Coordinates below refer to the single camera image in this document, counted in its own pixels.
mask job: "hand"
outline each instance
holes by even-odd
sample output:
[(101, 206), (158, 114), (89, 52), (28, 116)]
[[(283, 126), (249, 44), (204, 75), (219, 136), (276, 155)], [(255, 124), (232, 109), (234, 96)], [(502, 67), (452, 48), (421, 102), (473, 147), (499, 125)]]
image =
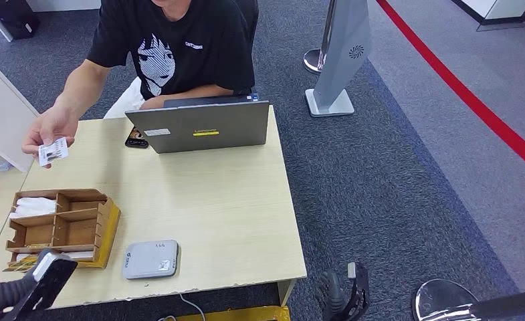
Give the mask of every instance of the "hand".
[(154, 98), (150, 98), (142, 104), (140, 110), (144, 109), (160, 109), (164, 107), (164, 102), (170, 99), (170, 95), (160, 95)]
[(40, 145), (52, 144), (61, 137), (65, 137), (68, 146), (71, 146), (75, 141), (78, 123), (78, 115), (71, 112), (64, 103), (56, 100), (53, 107), (34, 120), (22, 142), (22, 151), (32, 154), (37, 159)]

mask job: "laptop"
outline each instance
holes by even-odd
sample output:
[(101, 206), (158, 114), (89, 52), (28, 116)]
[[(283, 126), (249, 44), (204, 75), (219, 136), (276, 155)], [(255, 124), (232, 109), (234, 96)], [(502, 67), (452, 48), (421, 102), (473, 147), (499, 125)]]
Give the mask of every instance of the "laptop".
[(125, 114), (162, 154), (265, 144), (269, 107), (267, 100), (249, 95), (166, 101), (162, 109)]

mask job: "white cable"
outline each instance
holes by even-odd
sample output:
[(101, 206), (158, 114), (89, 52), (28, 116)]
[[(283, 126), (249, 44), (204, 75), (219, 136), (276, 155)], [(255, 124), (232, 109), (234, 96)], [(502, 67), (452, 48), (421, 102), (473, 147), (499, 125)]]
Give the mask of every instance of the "white cable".
[(200, 307), (198, 307), (195, 303), (193, 302), (190, 302), (190, 301), (187, 301), (186, 299), (183, 298), (183, 296), (181, 295), (181, 293), (179, 294), (179, 297), (182, 299), (182, 301), (184, 301), (185, 303), (191, 305), (191, 306), (194, 306), (196, 309), (198, 309), (199, 313), (201, 313), (201, 318), (203, 319), (203, 321), (205, 321), (205, 315), (203, 314), (203, 311)]
[[(195, 303), (191, 302), (191, 301), (187, 301), (186, 299), (183, 298), (183, 296), (181, 294), (179, 294), (179, 297), (182, 299), (182, 301), (184, 301), (185, 303), (193, 306), (194, 308), (198, 309), (199, 313), (201, 313), (201, 318), (203, 319), (203, 321), (205, 321), (205, 315), (203, 314), (203, 311), (200, 307), (198, 307)], [(165, 318), (160, 318), (158, 319), (158, 321), (168, 321), (168, 319), (172, 319), (173, 321), (177, 321), (175, 320), (175, 317), (174, 316), (167, 316)]]

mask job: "black chair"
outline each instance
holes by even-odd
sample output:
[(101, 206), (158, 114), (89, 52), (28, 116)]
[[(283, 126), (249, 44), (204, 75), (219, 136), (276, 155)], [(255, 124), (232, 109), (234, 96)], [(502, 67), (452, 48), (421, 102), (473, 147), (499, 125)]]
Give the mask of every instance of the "black chair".
[(248, 26), (248, 41), (250, 44), (250, 52), (252, 53), (252, 44), (254, 43), (254, 34), (256, 33), (256, 25), (258, 24), (258, 0), (234, 0), (243, 18)]

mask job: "t-shirt logo text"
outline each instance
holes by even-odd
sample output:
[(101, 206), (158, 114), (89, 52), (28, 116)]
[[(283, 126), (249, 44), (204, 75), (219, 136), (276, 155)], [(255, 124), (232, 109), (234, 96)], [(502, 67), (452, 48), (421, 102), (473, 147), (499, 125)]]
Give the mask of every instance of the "t-shirt logo text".
[(187, 47), (191, 47), (191, 48), (193, 48), (195, 50), (203, 49), (203, 45), (195, 45), (194, 43), (187, 42), (187, 41), (185, 42), (185, 45)]

